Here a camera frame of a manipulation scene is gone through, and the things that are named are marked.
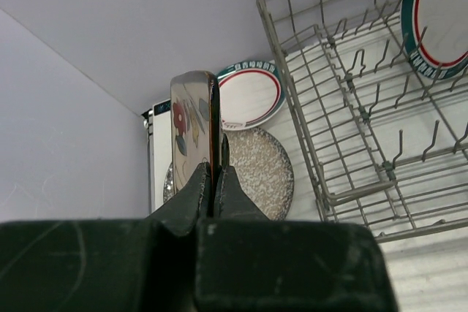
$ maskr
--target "white wall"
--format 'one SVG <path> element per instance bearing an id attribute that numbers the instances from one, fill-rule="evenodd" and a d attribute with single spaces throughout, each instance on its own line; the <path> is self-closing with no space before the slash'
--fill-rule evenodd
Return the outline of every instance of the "white wall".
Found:
<path id="1" fill-rule="evenodd" d="M 146 132 L 0 11 L 0 221 L 148 214 Z"/>
<path id="2" fill-rule="evenodd" d="M 271 1 L 275 18 L 289 13 L 286 0 Z M 292 6 L 298 11 L 317 2 L 292 0 Z M 371 2 L 333 3 L 326 21 L 356 15 Z M 176 75 L 272 58 L 255 0 L 0 0 L 0 9 L 136 113 L 167 99 Z M 319 9 L 303 19 L 319 23 Z M 289 20 L 276 30 L 289 37 Z"/>

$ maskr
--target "rack tine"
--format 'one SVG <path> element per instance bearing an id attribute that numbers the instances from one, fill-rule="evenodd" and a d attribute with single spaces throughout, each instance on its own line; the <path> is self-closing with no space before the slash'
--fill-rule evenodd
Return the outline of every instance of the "rack tine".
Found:
<path id="1" fill-rule="evenodd" d="M 407 75 L 407 79 L 404 81 L 403 93 L 401 93 L 401 95 L 395 100 L 395 108 L 398 107 L 398 102 L 403 98 L 403 96 L 407 95 L 409 82 L 410 82 L 410 75 Z"/>
<path id="2" fill-rule="evenodd" d="M 403 36 L 403 41 L 401 42 L 400 50 L 398 51 L 398 54 L 396 54 L 393 58 L 392 61 L 390 61 L 390 68 L 393 67 L 393 64 L 395 63 L 395 60 L 403 54 L 404 46 L 406 45 L 408 40 L 408 33 L 405 33 Z"/>
<path id="3" fill-rule="evenodd" d="M 341 88 L 341 92 L 343 93 L 343 107 L 347 106 L 347 99 L 346 99 L 346 88 Z"/>
<path id="4" fill-rule="evenodd" d="M 377 90 L 375 91 L 375 102 L 369 108 L 369 116 L 372 115 L 372 109 L 379 103 L 379 95 L 380 95 L 380 83 L 377 84 Z"/>
<path id="5" fill-rule="evenodd" d="M 367 19 L 367 15 L 369 13 L 369 9 L 366 9 L 366 12 L 364 13 L 364 17 L 363 17 L 363 22 L 358 26 L 356 27 L 356 30 L 354 31 L 354 34 L 357 34 L 359 29 L 364 26 L 364 23 L 366 23 L 366 19 Z"/>
<path id="6" fill-rule="evenodd" d="M 341 24 L 343 24 L 343 36 L 344 36 L 344 33 L 347 32 L 346 30 L 346 24 L 348 22 L 348 19 L 347 18 L 342 18 L 339 22 L 338 22 L 338 25 L 336 25 L 336 28 L 335 28 L 335 33 L 333 33 L 334 36 L 336 36 L 336 34 L 338 33 L 338 30 L 339 30 L 339 27 Z"/>
<path id="7" fill-rule="evenodd" d="M 348 89 L 350 90 L 350 92 L 354 92 L 355 91 L 355 85 L 354 83 L 352 82 L 352 75 L 350 73 L 346 73 L 344 75 L 344 81 L 346 82 L 346 85 L 348 86 Z"/>
<path id="8" fill-rule="evenodd" d="M 432 142 L 430 146 L 428 146 L 424 151 L 423 151 L 423 157 L 421 158 L 421 161 L 424 162 L 426 160 L 426 154 L 431 150 L 434 145 L 436 145 L 436 138 L 437 138 L 437 130 L 439 129 L 439 120 L 436 121 L 436 124 L 434 126 L 434 133 L 432 134 Z"/>
<path id="9" fill-rule="evenodd" d="M 295 24 L 294 24 L 294 16 L 293 16 L 293 6 L 291 5 L 291 0 L 287 0 L 287 6 L 290 9 L 290 18 L 291 18 L 291 25 L 292 25 L 292 32 L 295 33 Z"/>
<path id="10" fill-rule="evenodd" d="M 421 100 L 424 100 L 426 98 L 428 92 L 432 89 L 432 87 L 434 87 L 434 84 L 436 84 L 437 80 L 439 79 L 440 72 L 442 71 L 441 68 L 442 68 L 442 64 L 439 64 L 439 66 L 437 67 L 437 70 L 436 70 L 436 77 L 434 77 L 434 79 L 432 80 L 432 83 L 431 83 L 431 85 L 429 87 L 424 88 L 424 92 L 423 92 L 423 95 L 421 97 Z"/>
<path id="11" fill-rule="evenodd" d="M 385 17 L 385 22 L 388 21 L 388 19 L 390 18 L 391 15 L 395 14 L 395 12 L 398 11 L 398 8 L 400 7 L 400 4 L 401 4 L 402 1 L 403 1 L 403 0 L 398 0 L 398 1 L 397 1 L 396 6 L 395 6 L 395 8 L 393 9 L 393 11 Z"/>
<path id="12" fill-rule="evenodd" d="M 377 72 L 377 67 L 385 60 L 385 57 L 387 56 L 387 50 L 388 50 L 389 44 L 390 44 L 390 40 L 387 39 L 387 42 L 385 43 L 385 49 L 383 50 L 382 58 L 380 59 L 379 62 L 375 64 L 374 73 Z"/>
<path id="13" fill-rule="evenodd" d="M 325 57 L 328 58 L 330 62 L 332 62 L 336 58 L 336 57 L 333 57 L 331 53 L 325 53 Z"/>
<path id="14" fill-rule="evenodd" d="M 375 20 L 373 20 L 373 21 L 371 22 L 371 25 L 369 26 L 369 29 L 372 29 L 372 27 L 374 27 L 374 24 L 375 24 L 378 20 L 380 20 L 380 19 L 382 18 L 382 14 L 383 14 L 383 12 L 384 12 L 384 10 L 385 10 L 385 8 L 386 8 L 387 6 L 388 6 L 388 0 L 385 0 L 385 3 L 383 3 L 383 5 L 382 5 L 382 9 L 380 9 L 380 11 L 379 11 L 379 15 L 377 16 L 377 18 L 376 18 Z"/>
<path id="15" fill-rule="evenodd" d="M 352 60 L 352 66 L 351 66 L 350 69 L 348 69 L 348 70 L 346 71 L 346 73 L 351 73 L 351 71 L 355 68 L 355 66 L 356 66 L 356 61 L 358 60 L 358 55 L 359 55 L 359 53 L 361 53 L 361 67 L 362 67 L 362 68 L 361 68 L 361 70 L 359 71 L 359 77 L 362 77 L 363 71 L 364 71 L 364 69 L 366 68 L 366 65 L 364 64 L 364 53 L 365 53 L 365 52 L 366 52 L 366 51 L 365 51 L 364 49 L 362 49 L 362 48 L 359 49 L 358 51 L 356 51 L 356 53 L 354 54 L 354 59 Z"/>
<path id="16" fill-rule="evenodd" d="M 312 28 L 314 29 L 314 33 L 317 35 L 317 36 L 320 36 L 320 38 L 324 39 L 324 35 L 322 33 L 322 31 L 320 30 L 320 27 L 319 25 L 317 25 L 316 23 L 314 23 L 314 25 L 312 25 Z"/>
<path id="17" fill-rule="evenodd" d="M 401 156 L 403 155 L 403 129 L 400 129 L 399 130 L 399 137 L 400 137 L 400 151 L 395 155 L 395 157 L 393 158 L 392 160 L 392 167 L 393 169 L 396 168 L 396 160 Z"/>
<path id="18" fill-rule="evenodd" d="M 467 75 L 467 73 L 468 73 L 468 66 L 465 67 L 465 69 L 463 70 L 463 73 L 462 73 L 460 76 L 458 76 L 458 77 L 453 81 L 452 85 L 451 85 L 450 88 L 449 88 L 449 91 L 450 91 L 450 92 L 452 92 L 453 89 L 455 89 L 455 84 L 457 84 L 457 82 L 458 82 L 461 78 L 465 77 L 465 76 Z"/>
<path id="19" fill-rule="evenodd" d="M 419 42 L 416 44 L 416 47 L 408 53 L 408 58 L 411 58 L 412 54 L 420 48 L 421 44 L 423 44 L 423 39 L 424 39 L 424 35 L 426 34 L 426 31 L 427 31 L 427 26 L 423 28 L 423 31 L 421 32 L 421 38 L 419 39 Z"/>
<path id="20" fill-rule="evenodd" d="M 453 146 L 453 153 L 456 153 L 457 148 L 460 146 L 461 142 L 463 142 L 466 138 L 468 137 L 468 122 L 467 122 L 467 127 L 465 129 L 465 134 L 463 134 L 463 137 L 458 139 L 455 142 L 455 145 Z"/>

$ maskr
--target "white surface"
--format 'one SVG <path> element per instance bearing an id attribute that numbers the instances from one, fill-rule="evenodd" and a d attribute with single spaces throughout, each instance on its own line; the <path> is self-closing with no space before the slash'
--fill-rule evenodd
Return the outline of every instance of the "white surface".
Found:
<path id="1" fill-rule="evenodd" d="M 142 118 L 0 11 L 0 221 L 147 215 Z"/>
<path id="2" fill-rule="evenodd" d="M 370 2 L 347 0 L 336 16 Z M 255 0 L 0 0 L 0 8 L 135 113 L 167 98 L 183 72 L 271 59 Z M 318 8 L 307 14 L 319 19 Z"/>
<path id="3" fill-rule="evenodd" d="M 468 229 L 381 245 L 401 312 L 468 310 Z"/>

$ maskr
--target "red stripe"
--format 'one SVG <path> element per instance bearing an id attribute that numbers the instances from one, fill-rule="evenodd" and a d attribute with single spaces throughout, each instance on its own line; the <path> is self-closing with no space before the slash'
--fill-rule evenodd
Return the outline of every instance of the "red stripe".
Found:
<path id="1" fill-rule="evenodd" d="M 221 88 L 228 80 L 231 80 L 232 78 L 234 78 L 236 76 L 239 76 L 239 75 L 242 75 L 244 73 L 260 73 L 262 75 L 265 75 L 265 76 L 269 77 L 275 83 L 275 86 L 276 86 L 276 98 L 275 98 L 274 103 L 268 109 L 268 111 L 266 113 L 264 113 L 263 115 L 261 115 L 259 118 L 255 118 L 254 120 L 251 120 L 251 121 L 247 122 L 247 123 L 254 123 L 254 122 L 257 122 L 258 120 L 261 120 L 265 116 L 267 116 L 267 114 L 269 114 L 272 111 L 272 109 L 275 108 L 276 104 L 278 104 L 278 101 L 279 101 L 279 96 L 280 96 L 281 89 L 279 87 L 278 78 L 276 78 L 270 72 L 264 71 L 262 69 L 245 69 L 245 70 L 233 73 L 232 75 L 227 76 L 225 79 L 223 79 L 221 82 L 219 82 L 219 88 Z"/>
<path id="2" fill-rule="evenodd" d="M 420 0 L 416 0 L 416 2 L 415 2 L 415 30 L 416 30 L 416 40 L 417 40 L 417 42 L 419 42 L 419 41 L 420 41 L 420 38 L 421 38 L 421 37 L 420 37 L 420 32 L 419 32 L 419 23 L 418 23 L 419 1 L 420 1 Z M 437 61 L 435 58 L 433 58 L 433 57 L 427 52 L 427 50 L 424 48 L 424 45 L 423 45 L 423 44 L 421 44 L 420 49 L 421 49 L 421 51 L 423 52 L 424 56 L 425 56 L 431 63 L 433 63 L 433 64 L 436 65 L 436 66 L 439 66 L 439 64 L 441 64 L 440 61 Z M 462 56 L 460 56 L 459 58 L 457 58 L 455 61 L 442 63 L 442 67 L 454 66 L 454 65 L 456 65 L 458 62 L 460 62 L 460 61 L 462 61 L 464 58 L 466 58 L 467 55 L 468 55 L 468 52 L 466 52 L 465 54 L 463 54 Z"/>

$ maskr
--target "dishwasher rack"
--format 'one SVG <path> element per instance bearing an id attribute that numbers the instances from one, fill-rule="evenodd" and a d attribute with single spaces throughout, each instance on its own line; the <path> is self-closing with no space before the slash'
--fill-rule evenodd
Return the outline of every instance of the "dishwasher rack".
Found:
<path id="1" fill-rule="evenodd" d="M 401 0 L 329 24 L 346 1 L 257 0 L 320 219 L 380 242 L 468 227 L 467 70 L 430 80 L 409 64 Z"/>

